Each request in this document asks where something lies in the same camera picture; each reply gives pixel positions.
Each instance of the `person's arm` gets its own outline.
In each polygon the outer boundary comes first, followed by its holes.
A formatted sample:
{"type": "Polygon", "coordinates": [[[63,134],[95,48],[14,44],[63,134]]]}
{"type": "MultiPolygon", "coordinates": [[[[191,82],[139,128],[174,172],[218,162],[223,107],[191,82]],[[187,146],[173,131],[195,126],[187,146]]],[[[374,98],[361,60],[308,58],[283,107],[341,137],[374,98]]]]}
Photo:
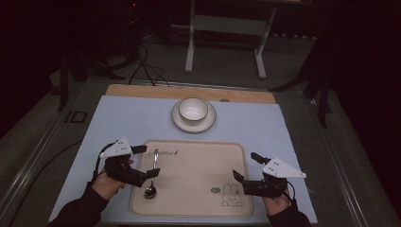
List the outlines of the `person's arm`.
{"type": "Polygon", "coordinates": [[[262,197],[266,213],[273,227],[309,227],[307,216],[298,211],[297,201],[289,200],[284,194],[271,199],[262,197]]]}
{"type": "Polygon", "coordinates": [[[123,186],[123,183],[109,178],[105,172],[99,174],[93,183],[87,183],[79,199],[70,201],[62,207],[48,227],[95,226],[100,222],[101,212],[109,200],[123,186]]]}

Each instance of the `dark background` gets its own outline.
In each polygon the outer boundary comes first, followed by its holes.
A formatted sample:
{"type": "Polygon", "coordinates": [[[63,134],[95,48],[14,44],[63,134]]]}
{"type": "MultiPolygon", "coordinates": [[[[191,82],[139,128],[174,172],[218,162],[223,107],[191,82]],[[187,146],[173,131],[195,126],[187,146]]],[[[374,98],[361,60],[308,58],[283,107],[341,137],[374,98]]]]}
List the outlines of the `dark background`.
{"type": "MultiPolygon", "coordinates": [[[[143,7],[144,20],[168,37],[170,24],[188,24],[189,2],[148,0],[143,7]]],[[[200,10],[238,14],[234,5],[200,10]]],[[[258,10],[251,16],[266,16],[264,10],[258,10]]],[[[0,138],[52,89],[48,75],[60,67],[63,42],[84,44],[87,52],[101,50],[98,44],[102,41],[86,43],[100,32],[88,12],[93,8],[77,0],[1,2],[0,138]]],[[[399,216],[400,14],[399,1],[359,1],[357,8],[333,14],[327,24],[328,14],[323,9],[285,8],[277,12],[272,28],[272,33],[286,34],[289,39],[325,34],[307,61],[310,65],[333,62],[331,89],[337,92],[399,216]]]]}

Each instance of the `robotic hand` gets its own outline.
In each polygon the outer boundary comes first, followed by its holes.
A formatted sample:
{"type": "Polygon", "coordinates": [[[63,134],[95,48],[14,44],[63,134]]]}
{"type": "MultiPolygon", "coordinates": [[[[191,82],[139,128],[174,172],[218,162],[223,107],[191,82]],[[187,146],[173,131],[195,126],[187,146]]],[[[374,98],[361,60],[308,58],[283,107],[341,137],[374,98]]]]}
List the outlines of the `robotic hand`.
{"type": "Polygon", "coordinates": [[[131,147],[126,138],[107,145],[102,151],[100,151],[100,155],[97,158],[93,180],[97,176],[100,158],[107,158],[104,166],[107,176],[122,183],[142,187],[142,184],[146,179],[155,178],[159,175],[160,168],[154,168],[144,173],[131,168],[129,165],[129,159],[131,153],[143,153],[147,151],[147,148],[147,146],[131,147]]]}
{"type": "Polygon", "coordinates": [[[288,187],[287,177],[305,178],[306,174],[288,165],[282,160],[263,158],[252,152],[251,157],[259,164],[264,164],[263,179],[261,181],[248,181],[244,176],[233,170],[234,178],[242,184],[245,195],[276,198],[280,197],[288,187]]]}

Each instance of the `black sleeve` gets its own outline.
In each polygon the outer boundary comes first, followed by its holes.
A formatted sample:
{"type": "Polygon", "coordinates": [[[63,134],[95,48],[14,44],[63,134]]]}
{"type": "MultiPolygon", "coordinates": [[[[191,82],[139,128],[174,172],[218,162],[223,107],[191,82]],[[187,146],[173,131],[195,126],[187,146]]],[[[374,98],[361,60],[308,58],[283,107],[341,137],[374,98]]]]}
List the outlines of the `black sleeve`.
{"type": "Polygon", "coordinates": [[[92,183],[88,183],[82,197],[65,204],[47,227],[95,226],[100,222],[101,212],[108,203],[109,201],[95,192],[92,183]]]}
{"type": "Polygon", "coordinates": [[[293,200],[291,206],[284,211],[268,216],[271,226],[273,227],[310,227],[307,216],[298,211],[296,200],[293,200]]]}

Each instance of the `table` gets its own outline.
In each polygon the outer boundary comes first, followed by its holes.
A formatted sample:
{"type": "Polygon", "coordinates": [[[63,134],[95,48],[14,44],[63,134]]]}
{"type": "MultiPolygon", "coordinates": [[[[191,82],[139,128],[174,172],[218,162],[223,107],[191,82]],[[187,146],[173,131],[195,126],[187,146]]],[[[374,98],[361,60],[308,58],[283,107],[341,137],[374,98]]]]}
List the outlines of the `table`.
{"type": "MultiPolygon", "coordinates": [[[[50,219],[53,219],[67,202],[80,196],[85,183],[92,177],[96,157],[100,150],[122,136],[127,136],[132,145],[142,144],[149,139],[237,142],[247,151],[246,162],[251,179],[260,178],[261,172],[260,164],[249,157],[250,151],[257,151],[263,156],[281,157],[292,166],[299,168],[284,118],[279,106],[274,103],[273,95],[267,92],[135,85],[110,86],[97,106],[96,113],[50,219]],[[207,99],[214,105],[218,113],[218,120],[209,131],[188,134],[174,128],[169,115],[171,107],[178,100],[189,96],[207,99]],[[253,117],[238,118],[241,115],[249,115],[249,111],[253,112],[253,117]]],[[[138,163],[138,155],[134,155],[133,160],[135,161],[133,167],[135,167],[135,164],[138,163]]],[[[290,181],[296,188],[300,210],[309,217],[312,223],[316,223],[317,218],[305,187],[305,181],[303,179],[290,181]]],[[[248,225],[268,222],[263,202],[255,197],[253,197],[253,212],[246,218],[137,216],[131,213],[129,208],[130,200],[128,198],[131,196],[131,191],[132,187],[126,185],[113,197],[102,213],[102,221],[121,224],[231,223],[248,225]]]]}
{"type": "Polygon", "coordinates": [[[269,37],[272,21],[276,8],[272,8],[267,21],[246,20],[238,18],[226,18],[217,16],[198,15],[195,11],[195,0],[191,2],[191,18],[189,20],[189,45],[186,54],[185,72],[192,72],[195,52],[195,30],[208,30],[218,32],[228,32],[236,34],[261,36],[261,42],[258,48],[254,50],[257,71],[261,79],[266,78],[265,66],[263,64],[262,53],[266,41],[269,37]]]}

